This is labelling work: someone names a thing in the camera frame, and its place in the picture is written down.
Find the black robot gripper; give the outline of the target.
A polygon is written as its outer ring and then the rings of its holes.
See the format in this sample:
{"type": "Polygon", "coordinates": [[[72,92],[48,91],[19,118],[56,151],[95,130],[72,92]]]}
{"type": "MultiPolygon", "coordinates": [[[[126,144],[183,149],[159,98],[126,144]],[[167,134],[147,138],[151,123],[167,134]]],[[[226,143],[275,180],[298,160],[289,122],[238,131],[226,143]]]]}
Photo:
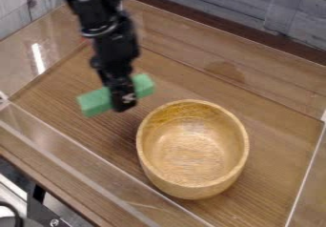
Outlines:
{"type": "Polygon", "coordinates": [[[136,106],[138,98],[131,78],[132,61],[140,55],[134,22],[127,14],[107,24],[91,27],[95,61],[102,83],[111,92],[112,109],[122,113],[136,106]]]}

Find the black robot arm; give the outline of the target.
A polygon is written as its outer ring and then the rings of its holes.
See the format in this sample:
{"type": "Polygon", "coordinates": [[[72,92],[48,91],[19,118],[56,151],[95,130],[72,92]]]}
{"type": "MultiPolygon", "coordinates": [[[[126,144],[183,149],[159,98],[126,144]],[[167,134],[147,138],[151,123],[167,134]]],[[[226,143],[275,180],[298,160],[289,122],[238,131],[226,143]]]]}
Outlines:
{"type": "Polygon", "coordinates": [[[134,23],[123,10],[123,0],[66,0],[76,15],[80,34],[92,40],[95,69],[102,89],[78,97],[86,116],[108,110],[122,113],[136,106],[132,61],[139,56],[134,23]]]}

